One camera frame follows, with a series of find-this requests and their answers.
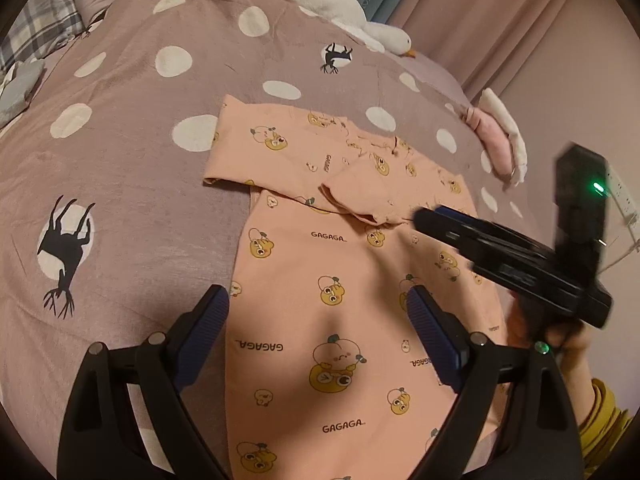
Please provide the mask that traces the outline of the person right hand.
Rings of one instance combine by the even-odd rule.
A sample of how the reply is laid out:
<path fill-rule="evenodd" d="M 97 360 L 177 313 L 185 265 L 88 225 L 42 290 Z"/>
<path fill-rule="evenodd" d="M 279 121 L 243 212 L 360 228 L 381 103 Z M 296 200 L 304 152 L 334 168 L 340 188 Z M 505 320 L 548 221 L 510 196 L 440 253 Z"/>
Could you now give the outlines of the person right hand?
<path fill-rule="evenodd" d="M 511 294 L 512 306 L 506 317 L 508 345 L 528 348 L 534 344 L 523 310 L 518 304 L 518 295 Z M 582 424 L 590 414 L 594 397 L 592 374 L 588 362 L 588 350 L 592 341 L 592 330 L 583 322 L 555 325 L 547 330 L 544 340 L 560 354 L 560 372 L 577 420 Z"/>

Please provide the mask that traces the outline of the yellow sleeve forearm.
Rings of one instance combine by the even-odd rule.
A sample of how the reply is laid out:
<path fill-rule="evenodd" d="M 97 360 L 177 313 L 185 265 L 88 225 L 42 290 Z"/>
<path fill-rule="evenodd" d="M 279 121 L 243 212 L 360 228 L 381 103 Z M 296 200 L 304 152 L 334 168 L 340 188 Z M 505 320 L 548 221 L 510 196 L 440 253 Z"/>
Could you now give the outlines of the yellow sleeve forearm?
<path fill-rule="evenodd" d="M 611 455 L 634 420 L 628 410 L 617 406 L 615 394 L 602 380 L 593 378 L 591 385 L 594 403 L 579 427 L 585 479 L 589 479 Z"/>

